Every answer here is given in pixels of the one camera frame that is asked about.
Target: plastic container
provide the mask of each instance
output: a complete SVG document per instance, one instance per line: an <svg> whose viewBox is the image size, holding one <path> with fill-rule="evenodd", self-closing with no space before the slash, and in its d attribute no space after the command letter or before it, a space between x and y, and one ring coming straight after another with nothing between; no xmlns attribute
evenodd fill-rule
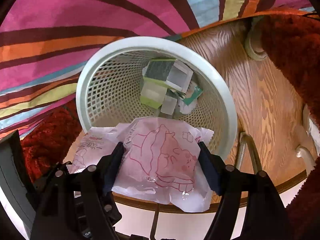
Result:
<svg viewBox="0 0 320 240"><path fill-rule="evenodd" d="M157 109L162 105L166 93L167 88L153 82L144 82L140 95L140 102Z"/></svg>
<svg viewBox="0 0 320 240"><path fill-rule="evenodd" d="M213 130L208 148L225 160L237 132L236 109L226 83L203 57L161 38L125 38L106 45L89 59L76 89L77 111L84 132L92 126L116 126L155 114L155 109L140 102L142 68L155 57L174 57L197 75L203 93L196 108L179 119L194 127Z"/></svg>
<svg viewBox="0 0 320 240"><path fill-rule="evenodd" d="M161 106L161 112L164 114L172 115L174 109L176 108L177 102L178 100L176 97L173 97L171 96L171 94L167 93L167 95L164 97L164 101Z"/></svg>

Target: red shag carpet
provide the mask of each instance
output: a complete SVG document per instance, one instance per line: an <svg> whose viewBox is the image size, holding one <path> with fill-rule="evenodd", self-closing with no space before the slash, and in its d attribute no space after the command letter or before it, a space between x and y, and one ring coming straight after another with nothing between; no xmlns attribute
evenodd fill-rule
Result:
<svg viewBox="0 0 320 240"><path fill-rule="evenodd" d="M297 15L264 17L262 47L308 104L319 126L320 21ZM319 158L316 163L298 195L286 208L295 239L301 239L308 226L320 214Z"/></svg>
<svg viewBox="0 0 320 240"><path fill-rule="evenodd" d="M48 169L62 162L82 128L74 100L57 107L29 133L21 146L28 175L35 181Z"/></svg>

